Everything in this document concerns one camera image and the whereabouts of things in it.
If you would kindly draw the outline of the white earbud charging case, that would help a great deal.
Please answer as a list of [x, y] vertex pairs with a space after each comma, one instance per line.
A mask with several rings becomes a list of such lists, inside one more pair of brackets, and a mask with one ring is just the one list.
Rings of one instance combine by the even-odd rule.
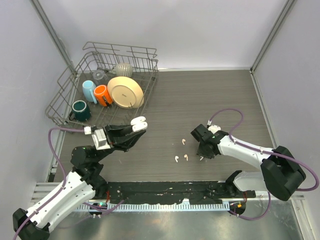
[[133, 132], [139, 132], [148, 128], [148, 123], [144, 116], [139, 116], [131, 120], [130, 125], [132, 126]]

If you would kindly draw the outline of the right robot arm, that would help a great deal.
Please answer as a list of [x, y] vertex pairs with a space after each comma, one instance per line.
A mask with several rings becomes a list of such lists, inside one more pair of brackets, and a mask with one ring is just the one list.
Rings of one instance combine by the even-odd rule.
[[246, 191], [267, 191], [277, 199], [287, 201], [306, 179], [305, 172], [283, 146], [272, 149], [230, 138], [216, 125], [200, 124], [191, 135], [199, 143], [198, 156], [207, 159], [229, 156], [257, 169], [256, 172], [238, 170], [227, 179], [225, 190], [230, 197], [236, 198]]

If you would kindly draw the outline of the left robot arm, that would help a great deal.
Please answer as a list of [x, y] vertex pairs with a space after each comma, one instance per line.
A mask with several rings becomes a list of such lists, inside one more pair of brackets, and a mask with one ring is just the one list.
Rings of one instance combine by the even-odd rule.
[[103, 168], [100, 161], [114, 151], [127, 152], [147, 127], [143, 116], [125, 125], [84, 126], [81, 129], [61, 127], [66, 132], [90, 135], [93, 145], [75, 147], [70, 160], [73, 168], [69, 173], [62, 173], [62, 182], [27, 210], [19, 208], [13, 213], [13, 238], [47, 240], [60, 222], [81, 204], [93, 198], [102, 199], [108, 183], [100, 175]]

